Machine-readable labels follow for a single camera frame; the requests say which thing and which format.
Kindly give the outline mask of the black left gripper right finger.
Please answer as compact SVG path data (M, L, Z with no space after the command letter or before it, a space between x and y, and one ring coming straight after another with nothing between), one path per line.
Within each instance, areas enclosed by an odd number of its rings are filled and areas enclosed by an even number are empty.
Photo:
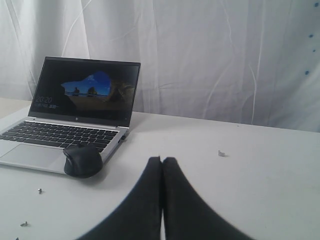
M249 240L194 190L178 161L162 162L164 229L167 240Z

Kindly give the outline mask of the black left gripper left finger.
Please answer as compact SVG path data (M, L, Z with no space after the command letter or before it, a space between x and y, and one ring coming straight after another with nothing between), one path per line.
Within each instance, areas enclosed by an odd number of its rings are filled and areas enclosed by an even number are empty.
M162 223L162 162L150 157L122 203L80 240L159 240Z

